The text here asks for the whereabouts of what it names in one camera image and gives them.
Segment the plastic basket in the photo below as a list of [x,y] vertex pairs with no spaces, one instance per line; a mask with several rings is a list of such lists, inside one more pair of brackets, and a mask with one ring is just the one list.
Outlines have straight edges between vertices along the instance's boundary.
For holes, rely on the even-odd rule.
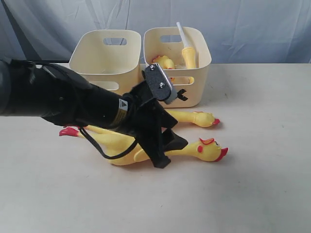
[[152,60],[158,55],[166,55],[177,65],[176,69],[165,69],[165,73],[174,78],[173,85],[177,91],[185,89],[184,94],[188,100],[182,101],[176,99],[173,103],[166,105],[161,102],[165,108],[192,107],[197,105],[204,91],[211,55],[207,44],[201,32],[195,28],[183,27],[186,37],[196,50],[195,69],[182,68],[184,59],[181,51],[184,48],[180,42],[162,42],[162,36],[179,35],[177,27],[152,28],[144,34],[143,50],[146,65],[152,64]]
[[122,95],[139,83],[140,51],[141,36],[135,31],[95,30],[82,36],[69,67],[90,83]]

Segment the white tabletop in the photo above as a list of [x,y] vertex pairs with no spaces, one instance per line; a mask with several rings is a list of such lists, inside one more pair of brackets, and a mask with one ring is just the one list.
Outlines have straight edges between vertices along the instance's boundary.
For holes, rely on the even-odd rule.
[[307,233],[311,231],[311,65],[211,64],[201,103],[218,163],[172,158],[110,165],[40,118],[0,118],[1,233]]

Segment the red beak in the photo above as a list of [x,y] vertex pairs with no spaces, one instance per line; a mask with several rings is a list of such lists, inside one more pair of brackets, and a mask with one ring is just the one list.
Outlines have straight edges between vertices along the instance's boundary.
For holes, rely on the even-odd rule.
[[213,125],[218,125],[220,123],[220,120],[215,118],[214,122],[212,123]]
[[79,131],[75,130],[74,128],[68,127],[59,132],[59,136],[72,136],[77,137]]
[[227,152],[228,152],[228,148],[223,148],[221,151],[222,151],[222,152],[220,153],[219,157],[218,157],[216,160],[214,160],[214,162],[218,162],[218,161],[220,161],[222,158],[224,158],[224,156],[225,156],[225,155],[227,154]]

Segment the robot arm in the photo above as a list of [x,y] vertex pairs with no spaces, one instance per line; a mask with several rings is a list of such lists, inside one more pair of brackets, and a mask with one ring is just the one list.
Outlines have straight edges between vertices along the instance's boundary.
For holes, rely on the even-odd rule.
[[[143,76],[143,82],[120,96],[59,65],[0,60],[0,116],[35,116],[58,126],[77,126],[107,159],[120,158],[139,143],[154,167],[164,168],[170,163],[164,152],[180,150],[187,141],[172,132],[177,120],[158,101],[170,104],[187,98],[184,90],[175,91],[158,64],[148,66]],[[87,125],[130,135],[135,141],[125,152],[107,156],[84,130]]]

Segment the white backdrop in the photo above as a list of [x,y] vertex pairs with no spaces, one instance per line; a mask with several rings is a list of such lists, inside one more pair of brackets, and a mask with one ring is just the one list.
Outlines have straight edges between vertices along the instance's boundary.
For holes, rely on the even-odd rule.
[[[69,59],[96,29],[199,29],[214,63],[309,63],[310,0],[5,0],[42,59]],[[8,25],[0,22],[0,30]],[[14,50],[8,53],[19,56]]]

